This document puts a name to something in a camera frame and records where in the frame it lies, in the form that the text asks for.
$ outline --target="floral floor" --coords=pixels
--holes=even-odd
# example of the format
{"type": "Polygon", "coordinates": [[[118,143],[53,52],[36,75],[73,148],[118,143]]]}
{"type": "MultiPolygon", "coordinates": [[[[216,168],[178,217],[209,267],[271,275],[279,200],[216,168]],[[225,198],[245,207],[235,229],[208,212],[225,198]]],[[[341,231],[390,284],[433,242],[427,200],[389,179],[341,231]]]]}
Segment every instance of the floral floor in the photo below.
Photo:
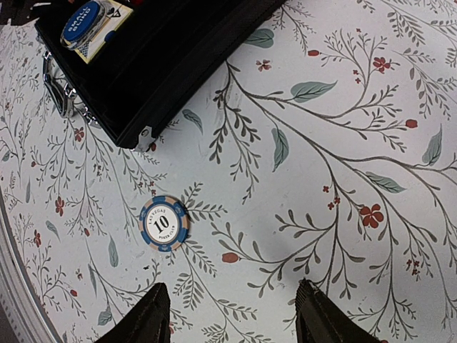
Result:
{"type": "Polygon", "coordinates": [[[59,118],[35,37],[0,31],[0,187],[63,342],[94,342],[158,281],[173,342],[296,342],[304,276],[379,339],[452,342],[454,1],[287,1],[146,154],[59,118]],[[155,194],[192,218],[170,254],[138,229],[155,194]]]}

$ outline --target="poker chip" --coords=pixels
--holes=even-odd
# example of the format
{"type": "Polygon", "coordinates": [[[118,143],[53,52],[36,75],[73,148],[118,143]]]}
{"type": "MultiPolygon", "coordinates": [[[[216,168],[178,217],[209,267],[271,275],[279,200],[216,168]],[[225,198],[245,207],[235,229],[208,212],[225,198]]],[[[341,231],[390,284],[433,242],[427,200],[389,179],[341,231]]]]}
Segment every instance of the poker chip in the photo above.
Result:
{"type": "Polygon", "coordinates": [[[141,236],[147,245],[160,252],[178,249],[189,231],[184,206],[172,197],[154,197],[141,209],[141,236]]]}

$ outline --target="painted leaf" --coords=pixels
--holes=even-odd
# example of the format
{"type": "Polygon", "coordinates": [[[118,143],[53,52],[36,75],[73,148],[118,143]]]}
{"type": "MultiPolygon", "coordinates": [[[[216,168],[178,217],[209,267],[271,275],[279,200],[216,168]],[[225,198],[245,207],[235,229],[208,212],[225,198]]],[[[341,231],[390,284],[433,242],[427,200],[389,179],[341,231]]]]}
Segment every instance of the painted leaf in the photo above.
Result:
{"type": "Polygon", "coordinates": [[[28,204],[30,202],[30,179],[29,182],[27,183],[26,187],[26,203],[28,204]]]}
{"type": "Polygon", "coordinates": [[[14,125],[14,136],[17,137],[17,126],[19,124],[19,120],[16,122],[16,125],[14,125]]]}
{"type": "Polygon", "coordinates": [[[57,232],[57,228],[54,224],[52,224],[49,220],[46,220],[46,227],[48,228],[48,230],[50,232],[53,232],[55,233],[55,235],[57,236],[57,238],[59,239],[60,241],[60,237],[59,237],[59,233],[57,232]]]}
{"type": "Polygon", "coordinates": [[[94,286],[95,297],[97,296],[97,281],[95,280],[94,270],[91,268],[91,265],[88,264],[87,267],[89,268],[89,275],[91,277],[92,286],[94,286]]]}
{"type": "Polygon", "coordinates": [[[397,184],[394,180],[389,177],[382,177],[371,172],[366,172],[365,175],[373,182],[376,186],[390,193],[400,193],[406,188],[403,188],[397,184]]]}
{"type": "Polygon", "coordinates": [[[106,311],[102,311],[99,314],[99,325],[107,325],[113,319],[113,314],[109,307],[106,308],[106,311]]]}
{"type": "Polygon", "coordinates": [[[441,140],[443,138],[443,128],[440,126],[440,131],[435,136],[431,137],[428,143],[426,153],[422,156],[422,162],[428,166],[433,166],[441,155],[441,140]]]}
{"type": "Polygon", "coordinates": [[[203,134],[203,124],[201,123],[201,119],[198,115],[193,113],[190,109],[184,109],[183,115],[184,118],[186,118],[189,121],[192,121],[200,129],[201,134],[203,134]]]}
{"type": "Polygon", "coordinates": [[[273,172],[275,172],[288,156],[288,142],[286,135],[280,129],[275,127],[271,130],[271,133],[273,134],[274,144],[276,145],[273,169],[273,172]]]}
{"type": "Polygon", "coordinates": [[[10,155],[10,152],[9,150],[7,152],[5,152],[5,155],[3,155],[3,158],[1,159],[3,162],[6,162],[9,160],[9,155],[10,155]]]}
{"type": "Polygon", "coordinates": [[[258,29],[244,43],[267,49],[273,46],[274,33],[270,29],[258,29]]]}
{"type": "Polygon", "coordinates": [[[109,237],[108,253],[109,253],[109,263],[113,267],[117,267],[119,264],[119,256],[117,254],[116,243],[114,243],[113,237],[109,237]]]}
{"type": "Polygon", "coordinates": [[[293,100],[296,102],[307,102],[319,98],[321,95],[334,88],[336,82],[337,81],[335,81],[334,84],[325,84],[322,82],[310,81],[296,84],[291,89],[293,100]]]}

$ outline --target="case handle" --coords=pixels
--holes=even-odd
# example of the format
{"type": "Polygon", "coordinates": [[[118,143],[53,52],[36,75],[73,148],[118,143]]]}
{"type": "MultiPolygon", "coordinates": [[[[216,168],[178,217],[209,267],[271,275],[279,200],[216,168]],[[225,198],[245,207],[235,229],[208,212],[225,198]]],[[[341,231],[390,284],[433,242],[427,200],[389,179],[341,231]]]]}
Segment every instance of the case handle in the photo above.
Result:
{"type": "MultiPolygon", "coordinates": [[[[48,89],[52,101],[56,105],[57,111],[62,118],[71,118],[74,115],[74,99],[76,98],[76,90],[67,82],[65,87],[62,87],[52,77],[52,54],[46,51],[43,55],[43,81],[44,86],[48,89]]],[[[84,106],[84,111],[81,112],[82,117],[87,124],[99,128],[100,125],[92,116],[89,108],[84,106]]]]}
{"type": "Polygon", "coordinates": [[[57,111],[62,118],[70,118],[73,116],[73,100],[76,97],[76,92],[71,90],[67,84],[62,88],[52,77],[52,55],[46,51],[43,55],[43,81],[44,86],[48,89],[52,101],[56,105],[57,111]]]}

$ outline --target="poker chip case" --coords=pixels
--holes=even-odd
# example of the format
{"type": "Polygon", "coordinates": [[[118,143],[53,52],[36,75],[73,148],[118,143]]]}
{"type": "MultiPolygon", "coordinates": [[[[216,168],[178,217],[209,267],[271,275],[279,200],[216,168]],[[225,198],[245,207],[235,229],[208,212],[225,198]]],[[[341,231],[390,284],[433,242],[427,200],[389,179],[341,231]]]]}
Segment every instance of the poker chip case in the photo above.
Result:
{"type": "Polygon", "coordinates": [[[35,27],[46,45],[44,81],[59,112],[77,94],[88,120],[113,142],[145,151],[194,92],[283,0],[168,0],[144,2],[90,63],[63,47],[66,22],[86,1],[65,3],[35,27]],[[68,86],[51,79],[49,60],[68,86]]]}

